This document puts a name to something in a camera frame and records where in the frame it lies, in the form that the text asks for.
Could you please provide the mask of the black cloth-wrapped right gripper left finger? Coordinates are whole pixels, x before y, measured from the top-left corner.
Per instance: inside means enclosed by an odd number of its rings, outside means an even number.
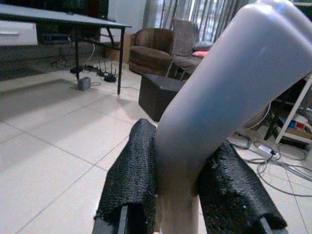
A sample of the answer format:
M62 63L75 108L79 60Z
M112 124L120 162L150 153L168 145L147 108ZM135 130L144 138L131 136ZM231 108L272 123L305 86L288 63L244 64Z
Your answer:
M94 234L152 234L156 225L156 127L139 119L109 169L94 216Z

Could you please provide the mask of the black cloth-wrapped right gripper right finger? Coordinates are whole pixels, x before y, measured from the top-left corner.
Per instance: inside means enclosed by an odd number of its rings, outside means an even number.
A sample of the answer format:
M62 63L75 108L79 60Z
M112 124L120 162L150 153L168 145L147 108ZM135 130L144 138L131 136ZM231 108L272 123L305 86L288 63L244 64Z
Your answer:
M287 222L255 172L232 144L196 154L200 171L192 186L209 234L285 234Z

